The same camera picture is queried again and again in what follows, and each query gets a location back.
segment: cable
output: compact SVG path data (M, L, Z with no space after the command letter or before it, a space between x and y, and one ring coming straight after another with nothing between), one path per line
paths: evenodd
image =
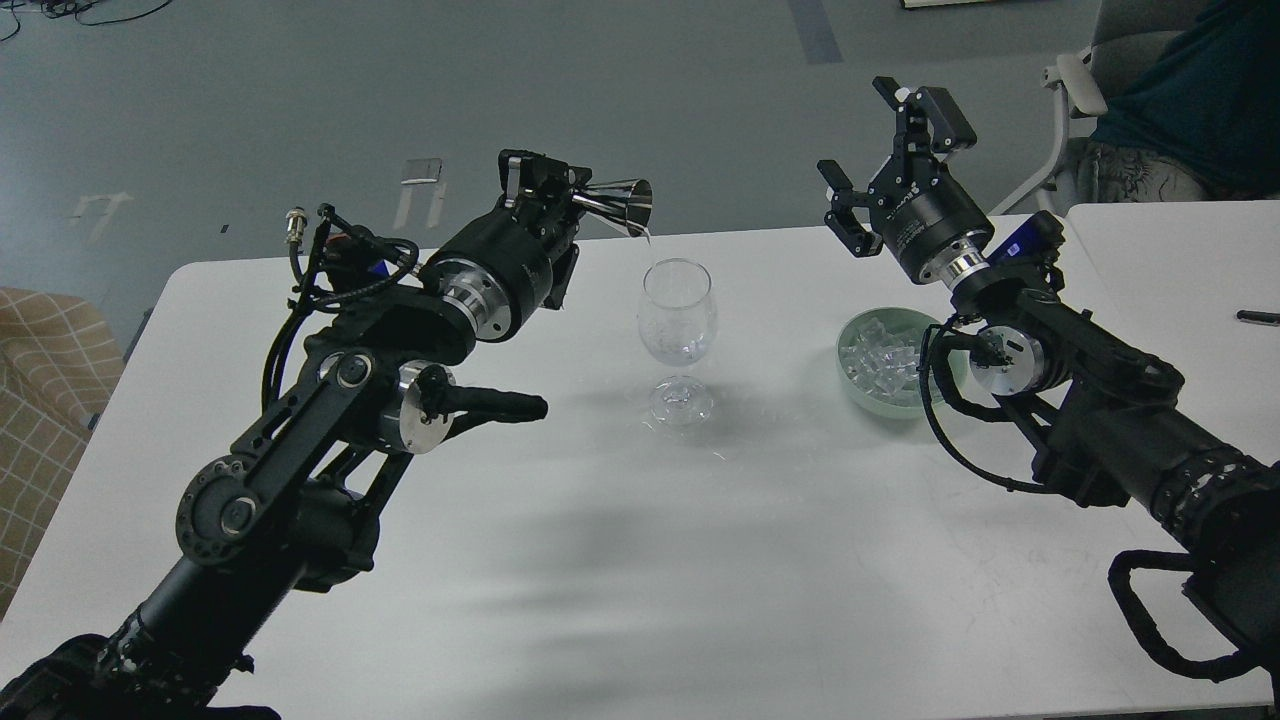
M82 5L76 0L67 0L61 3L45 0L40 4L40 13L50 19L65 18L67 15L74 15L76 13L88 10L96 1L97 0L88 0Z
M13 15L13 22L18 23L18 27L13 28L13 32L10 32L9 35L0 37L0 42L9 40L10 37L18 35L19 31L22 31L22 20L18 19L18 10L14 9L17 6L18 6L18 0L9 0L9 14Z
M933 369L933 364L937 363L938 360L942 360L945 363L946 357L943 357L938 352L938 347L940 347L941 343L936 343L936 342L931 343L931 341L929 341L929 333L933 332L933 331L938 331L938 337L940 338L943 334L946 334L946 333L955 333L956 331L954 328L955 328L956 320L957 320L957 315L951 315L951 318L945 324L941 324L941 325L938 325L938 324L929 325L924 331L924 338L920 342L920 357L923 357L923 360L920 361L920 366L919 366L919 373L920 373L920 400L924 402L924 419L928 420L929 429L933 430L933 437L936 437L938 439L938 445L941 445L942 448L947 451L947 455L950 455L952 457L952 460L955 460L956 462L959 462L960 465L963 465L966 470L969 470L974 475L978 475L979 478L987 480L988 483L997 484L997 486L1007 489L1009 492L1028 492L1028 493L1034 493L1034 495L1052 495L1053 491L1050 489L1050 488L1047 488L1047 487L1044 487L1044 486L1041 486L1041 484L1037 484L1037 483L1019 482L1019 480L1015 480L1012 478L1006 478L1004 475L997 475L997 474L995 474L995 473L992 473L989 470L983 470L982 468L974 465L973 462L969 461L968 457L965 457L964 455L960 454L960 450L955 445L952 445L951 438L948 438L947 434L942 430L942 424L938 423L938 416L937 416L937 414L933 413L933 400L929 397L929 377L931 377L931 373L932 373L932 369Z
M83 13L84 10L91 9L93 5L97 4L96 1L91 1L87 5L84 5L83 8L73 10L70 14L76 18L77 23L84 26L84 27L114 26L116 23L127 23L129 20L136 20L138 18L145 18L145 17L150 15L151 13L159 13L160 10L165 9L166 6L169 6L170 3L173 3L173 0L164 0L164 3L160 3L155 8L151 8L150 10L147 10L146 13L142 13L142 14L138 14L138 15L133 15L132 18L116 18L114 20L99 20L96 23L86 23L84 20L79 19L81 13Z
M1165 642L1156 626L1156 620L1152 619L1138 593L1133 592L1133 584L1129 579L1134 570L1196 573L1201 569L1201 565L1187 553L1126 550L1111 561L1111 569L1107 570L1107 584L1111 585L1111 594L1115 596L1125 623L1133 630L1133 637L1138 639L1138 644L1157 665L1184 678L1221 683L1239 678L1257 667L1258 664L1243 650L1213 660L1187 660Z
M284 389L284 370L288 364L289 348L293 347L293 341L308 315L312 313L325 313L330 315L342 313L347 305L393 287L401 279L407 277L417 264L420 254L417 245L407 240L385 240L383 242L401 251L401 256L396 263L394 273L389 277L379 278L378 281L374 281L364 287L347 292L339 293L323 290L316 286L316 278L320 273L326 272L328 268L324 254L329 241L329 231L332 229L332 220L325 218L324 222L316 227L311 241L311 251L307 255L306 270L301 268L298 249L296 246L289 247L289 265L293 278L298 283L297 287L294 287L294 291L298 293L298 299L291 301L289 316L284 320L284 324L280 325L280 331L276 333L275 340L271 342L271 347L266 354L266 363L262 366L262 410L266 410L269 405L279 400L280 392Z

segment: metal jigger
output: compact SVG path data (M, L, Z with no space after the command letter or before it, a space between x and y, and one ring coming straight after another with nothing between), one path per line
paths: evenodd
M653 211L653 187L646 179L589 184L573 193L573 202L593 215L622 227L631 237L645 234Z

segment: chair armrest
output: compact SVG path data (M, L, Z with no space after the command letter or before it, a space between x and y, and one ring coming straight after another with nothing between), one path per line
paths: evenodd
M1068 97L1075 111L1089 118L1107 113L1107 101L1098 90L1098 83L1089 74L1089 68L1079 56L1064 53L1057 56L1057 76L1062 79Z

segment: table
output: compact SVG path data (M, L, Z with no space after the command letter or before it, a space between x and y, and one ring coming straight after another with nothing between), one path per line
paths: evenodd
M1125 318L1124 340L1187 375L1179 409L1267 464L1280 456L1280 200L1076 205L1066 222Z
M1000 234L1018 220L1000 218ZM887 254L855 260L826 228L654 245L714 278L719 337L694 368L714 418L685 433L645 423L646 391L669 374L635 329L652 256L640 241L581 243L566 309L456 369L463 384L544 395L547 420L417 459L383 515L378 568L285 598L250 646L257 674L233 676L219 703L287 719L650 720L1268 700L1261 673L1212 685L1138 648L1106 568L1174 544L1137 505L1005 493L923 423L842 395L842 324L877 305L945 316L941 286L911 286ZM1069 302L1132 324L1076 242L1062 266ZM279 260L196 264L169 282L0 624L0 675L114 630L177 559L178 493L256 418L289 284ZM943 421L973 457L1027 475L1011 429ZM1176 585L1148 589L1185 652L1229 648Z

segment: black cable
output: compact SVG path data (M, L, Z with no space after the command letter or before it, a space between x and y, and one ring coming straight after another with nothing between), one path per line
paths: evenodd
M946 356L951 352L968 351L969 360L977 360L979 365L983 361L987 361L988 364L1000 363L998 359L980 357L979 354L986 350L986 343L983 343L977 336L968 336L955 331L952 331L950 336L943 334L938 337L934 342L937 343L937 352L942 356L942 359L931 368L938 392L942 393L942 400L946 401L946 404L950 405L956 413L982 420L983 423L1011 423L1012 418L1005 411L1004 407L978 405L977 402L970 402L960 395L960 387L956 384L955 375L951 373L951 365L946 361Z
M63 3L45 0L40 4L40 12L50 19L65 18L67 15L74 15L76 13L88 10L96 1L97 0L88 0L84 4L81 4L77 0L67 0Z
M13 22L18 23L18 27L13 28L13 32L10 32L9 35L0 37L0 42L9 40L10 37L18 35L19 31L22 31L22 20L18 19L18 10L14 9L17 6L18 6L18 0L9 0L9 14L13 15Z
M929 429L933 430L933 437L938 439L938 443L942 446L943 450L947 451L947 455L950 455L952 460L959 462L961 466L964 466L974 475L978 475L979 478L989 483L997 484L1007 489L1009 492L1016 491L1016 492L1029 492L1034 495L1052 495L1053 491L1044 486L1019 482L1012 478L1006 478L1004 475L997 475L992 471L983 470L982 468L974 465L973 462L969 461L968 457L960 454L960 450L955 445L952 445L951 438L948 438L947 434L942 430L942 424L938 423L938 416L933 411L933 400L929 397L931 395L929 377L932 374L933 364L940 360L945 363L946 357L938 352L938 347L941 343L931 343L929 333L933 331L938 331L938 337L942 337L946 333L954 333L956 332L954 329L956 320L957 316L952 315L950 319L947 319L945 324L929 325L924 331L924 338L920 342L920 357L923 359L918 368L918 372L920 374L920 400L924 402L924 419L928 420Z
M417 258L420 252L417 245L407 240L388 240L385 242L393 247L398 247L402 251L399 260L396 263L394 273L376 282L366 284L365 287L361 288L356 288L342 293L328 293L321 297L316 297L315 300L317 309L333 309L334 306L346 305L355 300L360 300L361 297L369 297L370 295L379 293L387 290L388 287L398 283L399 281L404 279L404 277L407 277L413 270L413 266L417 265Z
M116 18L114 20L99 20L96 23L86 23L84 20L79 19L79 15L84 10L91 9L97 3L90 3L90 4L84 5L83 8L79 8L79 9L74 10L74 12L72 12L70 14L76 18L77 23L84 26L84 27L114 26L116 23L127 23L129 20L136 20L138 18L145 18L145 17L150 15L151 13L159 13L160 10L165 9L166 6L169 6L170 3L173 3L173 0L164 0L164 3L160 3L155 8L151 8L150 10L147 10L146 13L142 13L142 14L138 14L138 15L133 15L131 18Z
M300 255L300 247L298 247L298 245L301 245L301 243L300 242L291 242L289 243L289 268L293 270L293 282L298 283L298 286L301 287L302 286L302 265L298 261L298 255Z
M289 316L280 325L271 347L266 352L266 363L262 366L262 410L280 397L284 384L284 366L289 359L289 348L293 338L297 337L298 328L314 310L316 310L312 296L316 292L315 281L320 272L320 256L324 254L324 243L329 240L330 224L328 220L316 225L316 232L311 238L311 252L307 255L307 269L298 281L298 299L291 302Z
M1215 683L1239 678L1258 666L1243 650L1213 660L1187 660L1183 657L1165 642L1160 628L1156 626L1156 620L1147 611L1138 593L1133 592L1129 577L1139 569L1194 573L1199 566L1190 555L1155 550L1126 550L1111 561L1111 569L1107 570L1107 584L1111 585L1111 594L1115 596L1125 623L1133 630L1133 637L1138 639L1138 644L1157 665L1175 675Z

